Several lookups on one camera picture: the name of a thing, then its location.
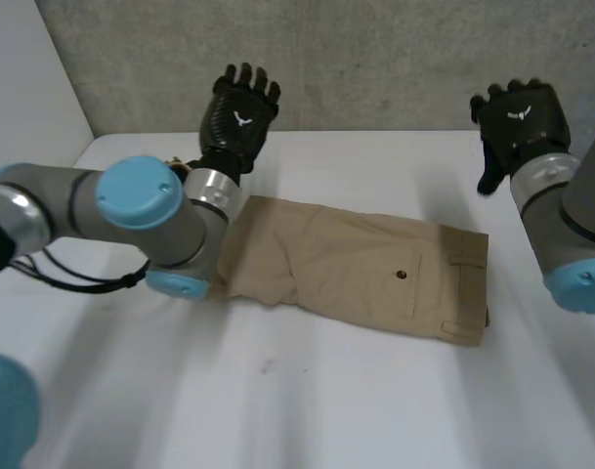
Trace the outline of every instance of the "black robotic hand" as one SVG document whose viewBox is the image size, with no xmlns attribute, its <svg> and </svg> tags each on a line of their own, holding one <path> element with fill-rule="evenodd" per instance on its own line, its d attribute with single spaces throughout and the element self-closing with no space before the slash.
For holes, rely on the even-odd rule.
<svg viewBox="0 0 595 469">
<path fill-rule="evenodd" d="M 212 89 L 214 97 L 201 122 L 199 143 L 204 167 L 217 169 L 237 183 L 240 174 L 250 173 L 254 160 L 267 140 L 276 118 L 279 86 L 274 81 L 267 91 L 267 72 L 256 68 L 253 87 L 250 64 L 243 64 L 237 81 L 236 67 L 228 65 Z"/>
<path fill-rule="evenodd" d="M 568 153 L 571 133 L 560 101 L 549 84 L 512 80 L 507 91 L 489 87 L 489 100 L 471 99 L 471 119 L 480 124 L 485 170 L 477 191 L 489 195 L 506 175 L 547 153 Z"/>
</svg>

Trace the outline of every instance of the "black cable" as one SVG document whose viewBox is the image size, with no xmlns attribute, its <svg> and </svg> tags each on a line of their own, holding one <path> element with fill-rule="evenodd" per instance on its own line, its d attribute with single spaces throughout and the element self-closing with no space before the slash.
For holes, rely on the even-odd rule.
<svg viewBox="0 0 595 469">
<path fill-rule="evenodd" d="M 79 274 L 78 272 L 67 267 L 65 264 L 62 264 L 61 261 L 54 257 L 47 247 L 43 248 L 43 255 L 48 259 L 48 261 L 61 269 L 63 272 L 66 272 L 70 276 L 80 278 L 81 280 L 92 281 L 93 283 L 109 283 L 112 281 L 120 281 L 120 278 L 95 278 Z"/>
<path fill-rule="evenodd" d="M 149 261 L 146 261 L 143 264 L 143 266 L 140 269 L 138 269 L 136 272 L 134 272 L 132 274 L 128 274 L 126 276 L 123 276 L 122 278 L 97 279 L 97 278 L 93 278 L 93 277 L 83 276 L 82 274 L 79 274 L 79 273 L 73 271 L 72 269 L 70 269 L 69 267 L 65 266 L 60 261 L 58 261 L 52 255 L 52 253 L 48 252 L 48 254 L 49 254 L 49 256 L 46 254 L 46 257 L 59 269 L 63 270 L 64 272 L 67 272 L 68 274 L 70 274 L 74 277 L 78 277 L 78 278 L 82 278 L 82 279 L 91 278 L 91 280 L 88 280 L 88 281 L 95 281 L 97 284 L 95 284 L 95 285 L 76 285 L 73 283 L 67 283 L 65 281 L 61 281 L 61 280 L 46 276 L 43 273 L 41 273 L 36 262 L 34 261 L 34 259 L 31 256 L 25 256 L 25 258 L 29 264 L 24 261 L 21 261 L 21 260 L 15 260 L 15 261 L 11 261 L 9 263 L 9 265 L 11 268 L 15 269 L 16 271 L 18 271 L 26 276 L 29 276 L 36 280 L 47 283 L 48 285 L 58 288 L 60 290 L 72 291 L 75 293 L 88 293 L 88 294 L 94 294 L 94 295 L 111 293 L 113 291 L 121 290 L 123 288 L 132 288 L 139 281 L 141 281 L 143 278 L 145 278 L 146 272 L 149 268 Z"/>
</svg>

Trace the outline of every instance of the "back pocket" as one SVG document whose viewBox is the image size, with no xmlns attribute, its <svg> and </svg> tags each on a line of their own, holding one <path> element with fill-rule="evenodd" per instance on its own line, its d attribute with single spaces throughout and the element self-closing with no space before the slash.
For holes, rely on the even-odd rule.
<svg viewBox="0 0 595 469">
<path fill-rule="evenodd" d="M 386 328 L 414 317 L 420 253 L 399 242 L 309 238 L 293 266 L 299 304 L 324 316 Z"/>
</svg>

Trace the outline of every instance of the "white wall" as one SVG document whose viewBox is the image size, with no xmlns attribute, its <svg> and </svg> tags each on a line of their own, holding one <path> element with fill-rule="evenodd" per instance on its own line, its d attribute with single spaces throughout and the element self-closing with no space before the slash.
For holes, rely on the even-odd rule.
<svg viewBox="0 0 595 469">
<path fill-rule="evenodd" d="M 0 166 L 71 165 L 92 141 L 33 0 L 0 0 Z"/>
</svg>

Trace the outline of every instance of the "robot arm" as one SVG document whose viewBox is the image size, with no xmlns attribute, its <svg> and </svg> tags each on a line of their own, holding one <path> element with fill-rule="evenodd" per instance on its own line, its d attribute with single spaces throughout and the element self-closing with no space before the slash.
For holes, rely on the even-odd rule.
<svg viewBox="0 0 595 469">
<path fill-rule="evenodd" d="M 513 81 L 471 100 L 480 124 L 486 171 L 478 192 L 505 177 L 519 209 L 544 284 L 555 302 L 595 314 L 595 142 L 579 160 L 568 152 L 566 118 L 550 85 Z"/>
<path fill-rule="evenodd" d="M 251 172 L 277 115 L 279 87 L 243 64 L 214 85 L 200 129 L 202 158 L 182 182 L 151 156 L 105 172 L 15 164 L 0 170 L 0 271 L 59 237 L 137 246 L 150 260 L 148 285 L 203 298 L 234 214 L 242 173 Z"/>
<path fill-rule="evenodd" d="M 59 237 L 133 244 L 150 260 L 149 286 L 202 298 L 239 188 L 196 168 L 182 184 L 157 158 L 105 172 L 17 164 L 0 171 L 0 270 Z"/>
</svg>

